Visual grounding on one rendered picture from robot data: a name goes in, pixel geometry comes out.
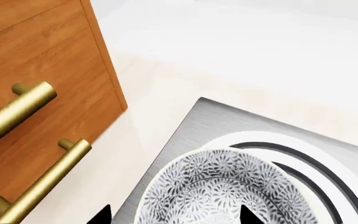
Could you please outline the wooden cabinet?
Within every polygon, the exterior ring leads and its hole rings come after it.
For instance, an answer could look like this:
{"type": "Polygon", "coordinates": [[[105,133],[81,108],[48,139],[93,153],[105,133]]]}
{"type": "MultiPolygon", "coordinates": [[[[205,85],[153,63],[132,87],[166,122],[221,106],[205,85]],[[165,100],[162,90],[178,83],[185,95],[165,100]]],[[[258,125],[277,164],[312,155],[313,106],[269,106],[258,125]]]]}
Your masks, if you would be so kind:
{"type": "Polygon", "coordinates": [[[0,0],[0,109],[11,87],[57,97],[0,139],[0,196],[10,203],[59,160],[60,139],[88,143],[126,109],[91,0],[0,0]]]}

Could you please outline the white round stove burner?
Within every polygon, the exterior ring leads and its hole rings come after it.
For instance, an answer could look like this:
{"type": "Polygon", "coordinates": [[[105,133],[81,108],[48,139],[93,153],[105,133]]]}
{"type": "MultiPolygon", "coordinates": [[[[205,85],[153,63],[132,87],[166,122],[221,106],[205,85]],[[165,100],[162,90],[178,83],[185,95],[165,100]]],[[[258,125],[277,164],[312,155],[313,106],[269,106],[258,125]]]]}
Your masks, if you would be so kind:
{"type": "Polygon", "coordinates": [[[283,134],[243,131],[212,139],[203,149],[240,149],[284,171],[319,224],[358,224],[358,149],[322,149],[283,134]]]}

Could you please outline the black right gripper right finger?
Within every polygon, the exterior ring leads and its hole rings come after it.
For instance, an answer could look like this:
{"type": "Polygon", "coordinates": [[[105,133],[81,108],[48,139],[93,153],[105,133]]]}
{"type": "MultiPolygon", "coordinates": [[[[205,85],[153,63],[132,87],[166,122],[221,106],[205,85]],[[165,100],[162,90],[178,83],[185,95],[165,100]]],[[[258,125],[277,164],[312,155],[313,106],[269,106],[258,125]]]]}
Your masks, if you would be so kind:
{"type": "Polygon", "coordinates": [[[241,205],[240,222],[241,224],[264,224],[263,221],[245,205],[241,205]]]}

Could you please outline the stainless steel stove top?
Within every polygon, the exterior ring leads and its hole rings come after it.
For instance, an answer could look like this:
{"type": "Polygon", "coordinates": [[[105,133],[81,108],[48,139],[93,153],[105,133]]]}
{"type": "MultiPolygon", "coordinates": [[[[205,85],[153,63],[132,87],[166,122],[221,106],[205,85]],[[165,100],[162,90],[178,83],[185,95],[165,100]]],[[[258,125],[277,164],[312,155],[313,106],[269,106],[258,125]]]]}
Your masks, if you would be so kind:
{"type": "Polygon", "coordinates": [[[199,149],[212,139],[243,131],[263,131],[301,139],[332,156],[338,156],[338,150],[340,149],[344,151],[358,149],[355,145],[268,119],[207,98],[200,98],[153,161],[122,207],[113,216],[112,224],[131,224],[134,221],[136,208],[147,185],[158,171],[176,158],[176,156],[193,149],[199,149]]]}

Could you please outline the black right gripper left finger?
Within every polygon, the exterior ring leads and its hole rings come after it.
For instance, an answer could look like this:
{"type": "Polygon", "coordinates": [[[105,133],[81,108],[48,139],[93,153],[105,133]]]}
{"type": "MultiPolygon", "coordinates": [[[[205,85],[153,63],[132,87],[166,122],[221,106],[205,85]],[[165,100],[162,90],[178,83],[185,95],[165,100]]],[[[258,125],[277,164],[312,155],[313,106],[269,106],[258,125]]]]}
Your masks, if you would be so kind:
{"type": "Polygon", "coordinates": [[[86,224],[111,224],[111,222],[112,222],[111,206],[106,205],[86,224]]]}

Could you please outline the white bowl with floral pattern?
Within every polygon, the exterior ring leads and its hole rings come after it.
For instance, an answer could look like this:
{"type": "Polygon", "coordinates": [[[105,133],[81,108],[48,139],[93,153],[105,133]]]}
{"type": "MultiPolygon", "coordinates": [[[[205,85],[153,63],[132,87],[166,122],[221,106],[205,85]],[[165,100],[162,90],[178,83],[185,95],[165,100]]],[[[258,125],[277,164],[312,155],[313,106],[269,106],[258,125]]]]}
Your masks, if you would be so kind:
{"type": "Polygon", "coordinates": [[[238,149],[198,149],[165,165],[147,186],[134,224],[318,224],[300,190],[271,162],[238,149]]]}

